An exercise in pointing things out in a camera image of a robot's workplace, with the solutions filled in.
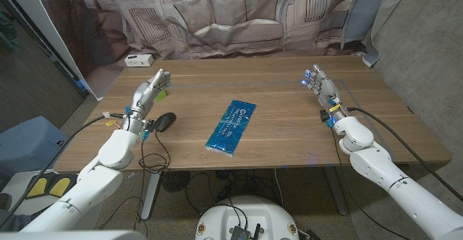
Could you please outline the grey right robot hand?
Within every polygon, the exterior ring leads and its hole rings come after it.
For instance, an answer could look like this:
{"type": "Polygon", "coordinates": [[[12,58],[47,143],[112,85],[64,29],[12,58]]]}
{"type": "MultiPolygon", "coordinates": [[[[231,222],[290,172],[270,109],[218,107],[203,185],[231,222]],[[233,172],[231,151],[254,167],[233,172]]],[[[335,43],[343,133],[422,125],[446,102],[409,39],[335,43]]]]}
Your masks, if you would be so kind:
{"type": "Polygon", "coordinates": [[[305,80],[302,84],[317,96],[322,109],[330,117],[337,121],[348,117],[347,108],[343,106],[337,86],[317,64],[313,65],[313,70],[305,70],[305,80]]]}

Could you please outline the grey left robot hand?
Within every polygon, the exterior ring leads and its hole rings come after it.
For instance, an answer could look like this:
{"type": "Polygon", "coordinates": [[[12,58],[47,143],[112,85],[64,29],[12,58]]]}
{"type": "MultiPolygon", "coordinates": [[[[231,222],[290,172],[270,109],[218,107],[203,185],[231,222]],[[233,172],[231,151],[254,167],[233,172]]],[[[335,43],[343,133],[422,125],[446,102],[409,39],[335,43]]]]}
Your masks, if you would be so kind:
{"type": "Polygon", "coordinates": [[[132,97],[129,113],[122,120],[122,129],[138,134],[154,105],[154,100],[170,84],[171,74],[163,69],[159,69],[153,77],[142,83],[132,97]]]}

